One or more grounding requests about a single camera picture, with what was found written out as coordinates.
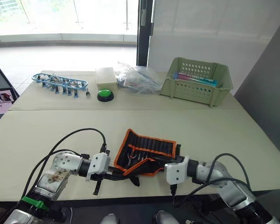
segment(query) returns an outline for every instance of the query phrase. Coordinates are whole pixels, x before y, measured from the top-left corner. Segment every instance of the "white box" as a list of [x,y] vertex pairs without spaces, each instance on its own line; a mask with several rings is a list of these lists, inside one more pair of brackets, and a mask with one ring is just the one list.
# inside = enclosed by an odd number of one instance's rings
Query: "white box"
[[117,91],[117,79],[113,68],[96,69],[98,90]]

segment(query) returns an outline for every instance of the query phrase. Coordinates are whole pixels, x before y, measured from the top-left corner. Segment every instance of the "pliers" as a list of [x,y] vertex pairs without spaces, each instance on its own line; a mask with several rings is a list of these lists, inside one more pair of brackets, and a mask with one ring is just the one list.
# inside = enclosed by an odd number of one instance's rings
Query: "pliers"
[[137,153],[136,153],[136,155],[135,155],[134,157],[131,157],[130,154],[128,153],[128,154],[127,154],[127,157],[128,157],[128,159],[129,159],[129,162],[128,162],[127,165],[130,166],[131,163],[132,163],[132,160],[135,159],[135,158],[137,157]]

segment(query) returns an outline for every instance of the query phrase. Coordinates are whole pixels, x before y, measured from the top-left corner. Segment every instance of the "black tool pouch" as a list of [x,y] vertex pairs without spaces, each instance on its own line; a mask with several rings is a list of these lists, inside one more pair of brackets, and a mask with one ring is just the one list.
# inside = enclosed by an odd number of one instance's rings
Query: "black tool pouch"
[[123,176],[155,175],[179,155],[175,141],[137,135],[128,129],[114,161]]

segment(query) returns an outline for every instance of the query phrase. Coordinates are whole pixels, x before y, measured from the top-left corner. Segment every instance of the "transparent plastic bag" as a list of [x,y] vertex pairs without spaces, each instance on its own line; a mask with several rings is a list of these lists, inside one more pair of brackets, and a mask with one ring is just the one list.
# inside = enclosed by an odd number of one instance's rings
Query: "transparent plastic bag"
[[118,64],[115,75],[120,87],[135,94],[160,93],[163,83],[153,69],[143,66],[132,67],[121,62]]

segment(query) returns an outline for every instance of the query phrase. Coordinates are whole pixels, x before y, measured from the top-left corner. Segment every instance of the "wire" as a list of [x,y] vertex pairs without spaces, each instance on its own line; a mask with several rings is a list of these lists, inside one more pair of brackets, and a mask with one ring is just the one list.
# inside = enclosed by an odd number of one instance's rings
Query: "wire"
[[57,143],[54,145],[54,147],[53,147],[53,148],[51,149],[51,151],[49,152],[48,156],[46,156],[46,159],[44,160],[43,165],[42,165],[42,167],[41,167],[41,169],[40,169],[40,171],[39,171],[39,173],[38,173],[38,175],[37,175],[37,177],[36,177],[36,179],[35,179],[35,181],[34,181],[34,184],[32,185],[32,188],[29,190],[29,193],[32,191],[33,186],[35,186],[35,185],[38,183],[38,181],[39,181],[39,179],[40,179],[40,177],[41,177],[41,175],[42,175],[42,172],[43,172],[43,170],[44,170],[44,168],[45,168],[45,166],[46,166],[46,164],[47,164],[47,162],[48,162],[49,157],[52,155],[52,153],[53,153],[54,150],[57,148],[57,146],[59,146],[60,143],[62,143],[65,139],[67,139],[67,138],[70,137],[71,135],[73,135],[73,134],[75,134],[75,133],[77,133],[77,132],[87,131],[87,130],[96,131],[96,132],[100,133],[101,136],[102,136],[102,138],[103,138],[103,144],[106,144],[106,138],[105,138],[104,134],[101,133],[98,129],[95,129],[95,128],[82,128],[82,129],[78,129],[78,130],[75,130],[75,131],[69,133],[68,135],[64,136],[62,139],[59,140],[59,142],[57,142]]
[[72,220],[73,220],[73,209],[72,207],[70,207],[70,224]]
[[[80,154],[76,153],[75,151],[72,151],[72,150],[69,150],[69,149],[60,149],[60,150],[57,150],[57,151],[53,152],[52,155],[53,155],[53,154],[56,154],[56,153],[59,153],[59,152],[63,152],[63,151],[71,151],[71,152],[75,153],[76,155],[81,156]],[[44,157],[42,160],[40,160],[40,161],[37,163],[37,165],[33,168],[32,172],[31,172],[31,174],[30,174],[30,176],[29,176],[29,178],[28,178],[28,181],[27,181],[27,183],[26,183],[26,186],[25,186],[25,189],[24,189],[24,192],[23,192],[21,198],[23,198],[23,197],[26,195],[28,186],[29,186],[29,184],[30,184],[30,181],[31,181],[31,178],[32,178],[34,172],[36,171],[36,169],[39,167],[39,165],[41,165],[41,163],[42,163],[46,158],[47,158],[47,156]],[[4,216],[2,217],[2,219],[0,220],[0,224],[3,223],[3,222],[5,221],[5,219],[12,213],[12,211],[15,210],[15,209],[17,209],[18,207],[19,207],[19,202],[18,202],[14,207],[12,207],[10,210],[8,210],[7,213],[5,213],[5,215],[4,215]]]
[[213,160],[213,162],[212,162],[212,164],[211,164],[210,172],[209,172],[209,175],[207,176],[206,182],[209,182],[209,180],[210,180],[210,176],[211,176],[211,174],[212,174],[212,172],[213,172],[213,169],[214,169],[214,167],[215,167],[216,161],[217,161],[220,157],[225,156],[225,155],[232,157],[233,159],[235,159],[235,160],[238,162],[238,164],[241,166],[241,168],[242,168],[242,170],[243,170],[243,172],[244,172],[244,175],[245,175],[245,178],[246,178],[246,182],[247,182],[247,187],[248,187],[248,189],[249,189],[250,191],[252,191],[252,190],[251,190],[251,186],[250,186],[250,181],[249,181],[248,174],[247,174],[247,172],[246,172],[246,170],[245,170],[245,168],[244,168],[242,162],[241,162],[236,156],[234,156],[234,155],[232,155],[232,154],[230,154],[230,153],[223,153],[223,154],[220,154],[220,155],[218,155],[218,156],[215,157],[215,159]]
[[[81,156],[80,154],[76,153],[75,151],[72,151],[72,150],[69,150],[69,149],[60,149],[60,150],[57,150],[57,151],[53,152],[51,155],[56,154],[56,153],[59,153],[59,152],[62,152],[62,151],[71,151],[71,152],[75,153],[76,155]],[[21,197],[21,198],[23,198],[23,197],[26,195],[27,189],[28,189],[29,184],[30,184],[30,182],[31,182],[31,179],[32,179],[32,177],[33,177],[33,175],[34,175],[34,172],[35,172],[36,169],[41,165],[41,163],[45,161],[45,159],[46,159],[47,157],[48,157],[48,155],[47,155],[46,157],[44,157],[42,160],[40,160],[40,161],[37,163],[37,165],[33,168],[32,172],[31,172],[31,174],[30,174],[30,176],[29,176],[29,178],[28,178],[28,180],[27,180],[27,183],[26,183],[26,186],[25,186],[25,189],[24,189],[24,191],[23,191],[23,194],[22,194],[22,197]]]
[[191,193],[189,193],[188,195],[186,195],[184,197],[184,199],[182,200],[182,202],[180,204],[175,204],[175,207],[178,208],[180,207],[182,204],[184,204],[190,197],[192,197],[195,193],[197,193],[198,191],[200,191],[201,189],[211,185],[211,184],[214,184],[214,183],[217,183],[217,182],[221,182],[221,181],[234,181],[234,182],[237,182],[237,183],[241,183],[243,184],[244,186],[248,187],[247,184],[241,180],[238,180],[238,179],[235,179],[235,178],[228,178],[228,177],[224,177],[224,178],[219,178],[219,179],[216,179],[216,180],[213,180],[213,181],[209,181],[207,183],[204,183],[203,185],[199,186],[198,188],[196,188],[195,190],[193,190]]

